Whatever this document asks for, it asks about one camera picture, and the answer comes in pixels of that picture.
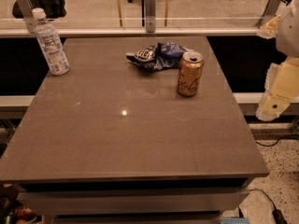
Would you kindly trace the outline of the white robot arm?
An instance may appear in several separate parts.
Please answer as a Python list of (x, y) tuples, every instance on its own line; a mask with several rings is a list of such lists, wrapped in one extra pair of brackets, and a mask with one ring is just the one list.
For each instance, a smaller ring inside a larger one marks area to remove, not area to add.
[(299, 96), (299, 0), (292, 0), (280, 14), (264, 23), (257, 36), (275, 38), (277, 50), (287, 56), (281, 64), (270, 64), (255, 113), (259, 120), (272, 121)]

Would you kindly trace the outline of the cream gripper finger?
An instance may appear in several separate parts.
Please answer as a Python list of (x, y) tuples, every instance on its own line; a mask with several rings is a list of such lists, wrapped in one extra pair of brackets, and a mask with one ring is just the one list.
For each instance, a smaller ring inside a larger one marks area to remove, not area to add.
[(288, 57), (282, 64), (272, 63), (264, 88), (255, 115), (259, 120), (272, 121), (299, 96), (299, 58)]
[(279, 20), (281, 18), (281, 15), (276, 15), (273, 19), (263, 24), (260, 29), (257, 32), (257, 36), (264, 38), (264, 39), (270, 39), (275, 38), (278, 30), (278, 24)]

